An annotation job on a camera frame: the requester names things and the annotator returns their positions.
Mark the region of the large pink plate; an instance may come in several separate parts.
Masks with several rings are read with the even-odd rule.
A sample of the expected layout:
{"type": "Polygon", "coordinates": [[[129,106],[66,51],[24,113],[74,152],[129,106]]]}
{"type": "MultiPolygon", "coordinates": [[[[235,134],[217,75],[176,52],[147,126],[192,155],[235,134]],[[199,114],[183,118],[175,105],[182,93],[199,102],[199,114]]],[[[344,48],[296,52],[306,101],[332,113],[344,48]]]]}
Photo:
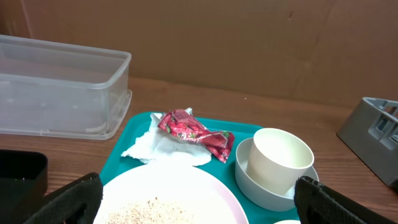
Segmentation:
{"type": "Polygon", "coordinates": [[[213,175],[192,166],[142,165],[123,172],[103,188],[95,223],[127,203],[155,198],[183,205],[194,223],[247,223],[248,218],[232,191],[213,175]]]}

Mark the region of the white napkin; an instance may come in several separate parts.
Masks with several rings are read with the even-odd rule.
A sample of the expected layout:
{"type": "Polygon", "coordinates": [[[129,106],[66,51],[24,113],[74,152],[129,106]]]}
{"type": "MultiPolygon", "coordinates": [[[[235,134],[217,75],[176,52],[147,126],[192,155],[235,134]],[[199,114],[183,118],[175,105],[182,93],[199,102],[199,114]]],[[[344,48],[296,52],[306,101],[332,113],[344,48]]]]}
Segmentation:
{"type": "Polygon", "coordinates": [[[211,161],[211,152],[203,145],[177,139],[157,127],[162,113],[151,113],[147,132],[136,138],[135,143],[121,157],[131,157],[144,164],[151,162],[177,162],[201,166],[211,161]]]}

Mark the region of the rice food scraps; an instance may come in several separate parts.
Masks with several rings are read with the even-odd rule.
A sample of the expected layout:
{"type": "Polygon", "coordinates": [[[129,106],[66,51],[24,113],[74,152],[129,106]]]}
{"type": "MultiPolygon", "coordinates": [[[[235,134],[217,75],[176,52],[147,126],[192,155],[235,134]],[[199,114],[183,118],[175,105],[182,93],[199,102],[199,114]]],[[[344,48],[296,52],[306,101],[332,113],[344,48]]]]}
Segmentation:
{"type": "Polygon", "coordinates": [[[172,200],[155,198],[127,203],[107,213],[105,224],[187,224],[195,217],[183,205],[172,200]]]}

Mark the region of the red snack wrapper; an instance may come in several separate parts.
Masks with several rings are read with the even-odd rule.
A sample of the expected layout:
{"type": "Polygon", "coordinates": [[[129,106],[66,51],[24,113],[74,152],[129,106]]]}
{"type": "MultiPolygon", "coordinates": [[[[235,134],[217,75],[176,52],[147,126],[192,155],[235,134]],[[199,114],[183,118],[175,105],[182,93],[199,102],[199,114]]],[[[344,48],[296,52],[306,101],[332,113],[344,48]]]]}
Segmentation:
{"type": "Polygon", "coordinates": [[[183,109],[163,115],[157,127],[179,140],[205,146],[222,163],[227,162],[235,140],[229,131],[210,131],[183,109]]]}

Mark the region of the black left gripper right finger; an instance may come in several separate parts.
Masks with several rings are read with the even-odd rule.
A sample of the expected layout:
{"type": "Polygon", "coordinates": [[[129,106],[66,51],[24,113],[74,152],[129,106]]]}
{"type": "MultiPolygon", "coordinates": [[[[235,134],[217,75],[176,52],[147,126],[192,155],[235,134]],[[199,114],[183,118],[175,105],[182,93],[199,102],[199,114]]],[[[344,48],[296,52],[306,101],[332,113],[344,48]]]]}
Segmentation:
{"type": "Polygon", "coordinates": [[[397,224],[308,176],[296,181],[294,204],[302,224],[397,224]]]}

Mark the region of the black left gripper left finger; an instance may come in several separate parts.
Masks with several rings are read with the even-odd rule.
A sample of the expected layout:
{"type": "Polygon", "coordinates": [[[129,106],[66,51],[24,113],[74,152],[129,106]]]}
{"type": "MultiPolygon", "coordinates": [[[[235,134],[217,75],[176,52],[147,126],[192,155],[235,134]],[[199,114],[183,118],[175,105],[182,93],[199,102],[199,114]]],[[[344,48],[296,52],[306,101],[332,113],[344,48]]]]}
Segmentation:
{"type": "Polygon", "coordinates": [[[100,176],[91,172],[46,195],[24,223],[92,224],[102,199],[100,176]]]}

